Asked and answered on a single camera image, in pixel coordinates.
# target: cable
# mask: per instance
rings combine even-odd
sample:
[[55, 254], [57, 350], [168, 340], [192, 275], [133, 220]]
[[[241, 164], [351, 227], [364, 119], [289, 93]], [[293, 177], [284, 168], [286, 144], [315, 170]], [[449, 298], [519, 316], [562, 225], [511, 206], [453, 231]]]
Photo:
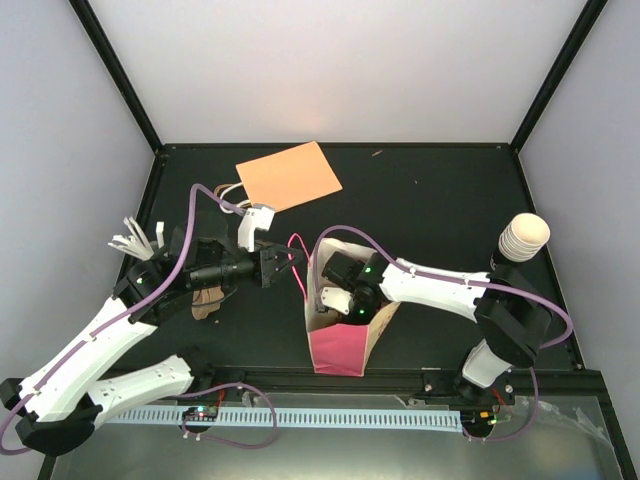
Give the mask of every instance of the cable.
[[[291, 244], [293, 243], [293, 241], [295, 239], [298, 239], [298, 241], [300, 242], [300, 245], [302, 245], [302, 250], [304, 250], [304, 254], [307, 256], [307, 267], [309, 266], [309, 251], [307, 250], [307, 246], [304, 244], [304, 240], [302, 240], [302, 237], [300, 236], [299, 233], [293, 233], [291, 235], [291, 237], [289, 237], [289, 241], [287, 242], [287, 247], [291, 248]], [[288, 254], [289, 255], [289, 260], [293, 259], [293, 255]], [[298, 269], [293, 266], [291, 267], [291, 271], [293, 272], [293, 276], [296, 277], [296, 280], [298, 282], [298, 286], [300, 287], [300, 290], [302, 290], [302, 296], [304, 298], [304, 302], [307, 303], [308, 301], [308, 297], [307, 297], [307, 291], [304, 288], [304, 283], [302, 282], [302, 280], [300, 279], [300, 275], [298, 274]]]
[[229, 188], [231, 185], [233, 185], [233, 183], [223, 183], [222, 185], [218, 185], [214, 190], [213, 190], [213, 194], [217, 195], [218, 197], [220, 196], [220, 192], [222, 190], [224, 190], [225, 188]]
[[[234, 183], [233, 185], [228, 186], [227, 188], [225, 188], [222, 193], [220, 194], [220, 199], [223, 199], [224, 196], [229, 193], [232, 190], [235, 190], [236, 188], [240, 188], [242, 187], [242, 182], [238, 182], [238, 183]], [[236, 207], [242, 208], [242, 207], [247, 207], [251, 205], [251, 200], [243, 200], [240, 203], [236, 204]], [[234, 213], [230, 210], [227, 210], [226, 208], [224, 208], [224, 206], [220, 205], [220, 210], [222, 210], [224, 213], [227, 214], [231, 214]]]
[[[91, 337], [96, 337], [98, 334], [100, 334], [101, 332], [109, 328], [111, 325], [113, 325], [117, 321], [122, 320], [123, 318], [127, 318], [128, 316], [134, 314], [138, 310], [149, 305], [151, 302], [153, 302], [158, 297], [160, 297], [160, 295], [162, 295], [164, 291], [169, 287], [169, 285], [171, 285], [171, 283], [173, 283], [173, 281], [176, 279], [176, 277], [182, 270], [182, 266], [184, 265], [184, 262], [187, 258], [187, 253], [189, 252], [189, 246], [191, 243], [191, 239], [193, 237], [193, 228], [194, 228], [195, 216], [196, 216], [196, 195], [198, 192], [204, 193], [215, 202], [221, 205], [224, 205], [225, 207], [227, 207], [228, 209], [232, 210], [233, 212], [237, 213], [240, 216], [244, 215], [245, 213], [243, 209], [219, 198], [213, 192], [208, 190], [204, 185], [201, 185], [199, 183], [194, 184], [191, 187], [191, 190], [189, 192], [189, 213], [187, 216], [187, 228], [184, 234], [184, 244], [182, 245], [182, 250], [180, 251], [178, 260], [175, 266], [173, 267], [173, 270], [171, 270], [171, 273], [169, 273], [169, 276], [148, 297], [144, 298], [142, 301], [140, 301], [139, 303], [136, 303], [135, 305], [128, 308], [124, 312], [116, 315], [111, 320], [104, 322], [102, 325], [100, 325], [91, 333], [89, 333]], [[34, 385], [34, 390], [39, 391], [49, 381], [49, 379], [60, 369], [60, 367], [62, 367], [62, 365], [64, 365], [67, 361], [69, 361], [69, 359], [73, 357], [76, 354], [76, 352], [80, 350], [86, 343], [87, 342], [85, 340], [81, 340], [77, 344], [75, 344], [65, 355], [62, 356], [62, 358], [60, 358], [60, 360], [58, 360], [49, 369], [49, 371], [40, 379], [40, 381]], [[29, 448], [21, 448], [17, 450], [5, 449], [2, 446], [2, 439], [4, 438], [4, 434], [7, 431], [7, 428], [9, 427], [9, 424], [11, 423], [11, 420], [13, 419], [13, 417], [16, 416], [17, 412], [22, 407], [24, 407], [29, 402], [29, 400], [31, 400], [33, 395], [34, 394], [31, 394], [31, 393], [28, 395], [25, 395], [25, 397], [18, 402], [18, 404], [11, 410], [11, 412], [9, 412], [9, 415], [4, 419], [4, 421], [0, 425], [0, 454], [1, 455], [20, 455], [30, 450]]]
[[529, 429], [529, 427], [531, 427], [531, 425], [533, 425], [533, 422], [536, 419], [536, 416], [538, 415], [538, 379], [536, 378], [536, 372], [533, 370], [533, 368], [530, 368], [529, 372], [531, 373], [531, 381], [533, 382], [533, 411], [531, 412], [531, 416], [529, 417], [529, 420], [527, 420], [527, 423], [525, 423], [518, 431], [510, 433], [509, 435], [505, 435], [504, 437], [498, 437], [498, 438], [474, 437], [469, 432], [467, 432], [466, 428], [462, 427], [462, 433], [464, 434], [465, 437], [469, 439], [469, 441], [482, 442], [482, 443], [500, 443], [500, 442], [506, 442], [508, 440], [515, 440], [516, 438], [520, 437], [524, 432], [526, 432]]
[[224, 400], [226, 390], [218, 391], [218, 402], [216, 403], [216, 407], [220, 408], [222, 406], [222, 401]]
[[504, 407], [507, 409], [507, 411], [508, 411], [509, 413], [511, 413], [511, 407], [509, 407], [509, 405], [507, 405], [507, 402], [505, 402], [505, 401], [502, 399], [502, 397], [500, 396], [500, 393], [498, 392], [498, 390], [497, 390], [497, 389], [495, 389], [495, 388], [492, 388], [492, 389], [491, 389], [491, 393], [493, 393], [493, 396], [494, 396], [494, 397], [496, 397], [496, 398], [498, 399], [498, 402], [500, 403], [500, 405], [504, 406]]
[[[210, 307], [211, 305], [218, 305], [219, 303], [224, 302], [227, 298], [229, 298], [231, 295], [233, 295], [234, 293], [236, 293], [238, 291], [238, 286], [235, 285], [235, 288], [233, 290], [231, 290], [229, 293], [227, 293], [224, 297], [219, 298], [217, 300], [213, 300], [211, 302], [207, 302], [207, 303], [192, 303], [191, 306], [192, 307]], [[202, 296], [202, 290], [200, 290], [198, 292], [198, 296], [196, 297], [196, 299], [194, 300], [194, 302], [197, 302], [198, 299]]]
[[[536, 295], [534, 293], [530, 293], [530, 292], [527, 292], [525, 290], [520, 290], [518, 288], [508, 287], [506, 285], [498, 285], [496, 283], [488, 283], [488, 282], [479, 282], [477, 280], [460, 279], [460, 278], [456, 278], [456, 277], [449, 277], [448, 275], [425, 272], [425, 271], [422, 271], [422, 270], [412, 271], [408, 267], [405, 267], [404, 265], [401, 265], [400, 263], [398, 263], [391, 255], [389, 255], [380, 246], [380, 244], [378, 242], [376, 242], [369, 235], [364, 233], [362, 230], [359, 230], [359, 229], [357, 229], [355, 227], [350, 227], [348, 225], [334, 225], [333, 227], [329, 227], [325, 231], [323, 231], [320, 234], [320, 236], [318, 237], [318, 240], [316, 240], [316, 244], [313, 247], [313, 252], [311, 253], [311, 255], [312, 255], [313, 280], [314, 280], [314, 283], [316, 285], [316, 288], [318, 288], [318, 289], [319, 289], [319, 285], [320, 285], [320, 276], [319, 276], [319, 272], [318, 272], [318, 249], [320, 248], [320, 242], [328, 234], [330, 234], [331, 232], [335, 232], [336, 230], [344, 230], [344, 231], [347, 231], [347, 232], [355, 233], [356, 235], [359, 235], [360, 237], [364, 238], [367, 242], [369, 242], [369, 244], [375, 250], [378, 251], [378, 253], [380, 255], [382, 255], [384, 257], [384, 259], [387, 262], [389, 262], [391, 265], [393, 265], [394, 267], [398, 268], [399, 270], [401, 270], [401, 271], [403, 271], [405, 273], [411, 273], [412, 275], [415, 275], [416, 277], [424, 277], [424, 278], [430, 278], [432, 280], [439, 280], [439, 281], [442, 281], [442, 282], [455, 283], [457, 285], [464, 285], [464, 286], [469, 286], [469, 287], [487, 288], [487, 289], [490, 289], [490, 290], [497, 290], [497, 291], [500, 291], [500, 292], [510, 293], [512, 295], [518, 295], [519, 297], [523, 297], [523, 298], [526, 298], [528, 300], [532, 300], [532, 301], [542, 305], [543, 307], [546, 307], [547, 309], [553, 311], [554, 313], [558, 314], [558, 316], [560, 318], [562, 318], [564, 320], [564, 322], [567, 325], [567, 328], [566, 328], [566, 330], [564, 331], [564, 333], [562, 335], [560, 335], [560, 336], [558, 336], [558, 337], [556, 337], [556, 338], [554, 338], [552, 340], [549, 340], [547, 343], [543, 343], [540, 346], [540, 348], [548, 348], [548, 347], [551, 347], [553, 345], [557, 345], [559, 343], [562, 343], [567, 338], [569, 338], [571, 336], [571, 333], [573, 332], [573, 321], [571, 320], [571, 317], [569, 316], [569, 314], [567, 312], [565, 312], [564, 310], [562, 310], [560, 307], [558, 307], [555, 303], [550, 302], [549, 300], [547, 300], [544, 297], [541, 297], [540, 295]], [[317, 295], [317, 301], [318, 301], [318, 306], [320, 306], [319, 305], [320, 295]]]
[[236, 448], [242, 448], [244, 450], [258, 450], [259, 448], [264, 448], [264, 447], [268, 447], [269, 445], [271, 445], [276, 438], [278, 438], [278, 418], [277, 418], [277, 413], [276, 413], [276, 409], [273, 406], [273, 403], [271, 403], [271, 400], [269, 400], [269, 397], [267, 397], [267, 395], [262, 391], [259, 390], [256, 387], [253, 387], [251, 385], [247, 385], [246, 383], [242, 383], [242, 382], [235, 382], [235, 383], [225, 383], [223, 385], [217, 385], [215, 387], [209, 388], [207, 390], [203, 390], [201, 392], [195, 392], [195, 393], [185, 393], [183, 395], [176, 395], [173, 398], [195, 398], [195, 397], [200, 397], [202, 395], [206, 395], [208, 393], [213, 393], [213, 392], [217, 392], [219, 390], [224, 390], [227, 388], [245, 388], [253, 393], [256, 393], [260, 396], [260, 398], [262, 398], [265, 403], [267, 404], [267, 406], [269, 407], [269, 410], [271, 410], [271, 418], [273, 419], [273, 424], [272, 424], [272, 428], [271, 428], [271, 435], [269, 435], [269, 437], [260, 442], [260, 443], [255, 443], [255, 444], [250, 444], [250, 443], [240, 443], [240, 442], [234, 442], [233, 440], [227, 440], [226, 438], [220, 438], [220, 437], [216, 437], [214, 435], [204, 435], [204, 434], [194, 434], [192, 432], [189, 432], [187, 430], [187, 419], [185, 418], [182, 422], [182, 431], [184, 432], [185, 436], [188, 437], [190, 435], [196, 435], [196, 437], [199, 435], [201, 438], [204, 438], [205, 440], [210, 440], [212, 442], [217, 442], [217, 443], [221, 443], [223, 445], [228, 445], [230, 447], [236, 447]]

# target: pink paper bag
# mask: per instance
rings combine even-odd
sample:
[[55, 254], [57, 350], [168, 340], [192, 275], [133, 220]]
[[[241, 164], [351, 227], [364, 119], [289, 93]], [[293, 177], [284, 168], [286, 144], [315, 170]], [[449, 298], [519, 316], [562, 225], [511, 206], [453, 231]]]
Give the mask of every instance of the pink paper bag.
[[[374, 250], [360, 245], [344, 243], [333, 238], [324, 239], [318, 250], [319, 272], [322, 272], [325, 263], [336, 251], [365, 262], [374, 253]], [[329, 286], [335, 287], [327, 279], [320, 279], [320, 288]], [[314, 371], [327, 375], [363, 376], [373, 347], [400, 304], [394, 302], [384, 305], [369, 325], [346, 325], [337, 323], [340, 314], [336, 311], [317, 311], [317, 290], [313, 269], [309, 268], [309, 300], [305, 304], [305, 321]]]

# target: white cable tray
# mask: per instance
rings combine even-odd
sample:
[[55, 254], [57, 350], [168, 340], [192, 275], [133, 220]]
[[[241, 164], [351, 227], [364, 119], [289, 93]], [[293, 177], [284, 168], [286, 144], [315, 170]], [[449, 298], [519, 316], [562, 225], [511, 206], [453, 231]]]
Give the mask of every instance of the white cable tray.
[[[124, 412], [109, 423], [130, 425], [181, 425], [190, 407], [145, 405]], [[462, 432], [460, 412], [440, 410], [359, 410], [324, 408], [277, 408], [278, 427], [355, 428], [378, 430], [436, 430]], [[215, 422], [189, 421], [187, 425], [219, 427], [271, 427], [268, 408], [221, 407]]]

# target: stacked paper cups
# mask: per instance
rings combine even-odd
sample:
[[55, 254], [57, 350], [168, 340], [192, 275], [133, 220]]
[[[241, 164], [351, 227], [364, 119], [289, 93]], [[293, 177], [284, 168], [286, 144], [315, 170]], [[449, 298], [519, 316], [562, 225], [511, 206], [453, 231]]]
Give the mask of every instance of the stacked paper cups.
[[551, 230], [542, 218], [533, 213], [516, 215], [498, 239], [498, 247], [491, 257], [491, 269], [496, 265], [517, 267], [534, 257], [549, 241]]

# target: orange paper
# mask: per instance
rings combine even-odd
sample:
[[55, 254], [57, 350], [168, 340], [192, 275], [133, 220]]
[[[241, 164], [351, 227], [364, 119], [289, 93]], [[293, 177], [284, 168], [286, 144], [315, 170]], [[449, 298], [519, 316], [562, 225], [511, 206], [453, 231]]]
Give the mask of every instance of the orange paper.
[[316, 142], [241, 163], [236, 169], [251, 203], [276, 212], [342, 190]]

